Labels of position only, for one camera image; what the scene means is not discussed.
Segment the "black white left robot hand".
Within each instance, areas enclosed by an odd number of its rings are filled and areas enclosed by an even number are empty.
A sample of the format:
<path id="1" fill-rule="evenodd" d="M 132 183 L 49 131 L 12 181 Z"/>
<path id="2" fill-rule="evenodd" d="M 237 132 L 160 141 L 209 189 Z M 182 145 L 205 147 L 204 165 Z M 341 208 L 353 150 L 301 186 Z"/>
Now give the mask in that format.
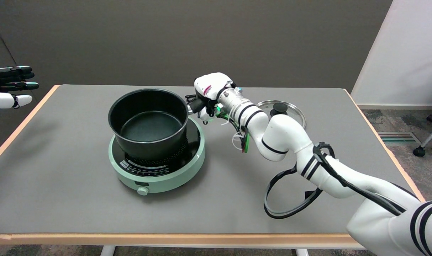
<path id="1" fill-rule="evenodd" d="M 31 95 L 16 95 L 12 92 L 38 89 L 37 82 L 27 81 L 34 76 L 32 68 L 28 65 L 0 68 L 0 109 L 18 109 L 31 103 Z"/>

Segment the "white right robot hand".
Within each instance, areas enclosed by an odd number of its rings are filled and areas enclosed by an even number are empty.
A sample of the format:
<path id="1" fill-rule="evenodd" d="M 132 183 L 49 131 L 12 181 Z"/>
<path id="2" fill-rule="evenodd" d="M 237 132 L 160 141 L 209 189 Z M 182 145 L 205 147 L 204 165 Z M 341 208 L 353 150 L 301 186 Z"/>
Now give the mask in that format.
<path id="1" fill-rule="evenodd" d="M 216 115 L 216 105 L 221 93 L 236 86 L 229 76 L 221 72 L 200 76 L 194 81 L 195 94 L 190 95 L 190 100 L 186 99 L 188 110 L 196 113 L 203 124 L 207 124 Z"/>

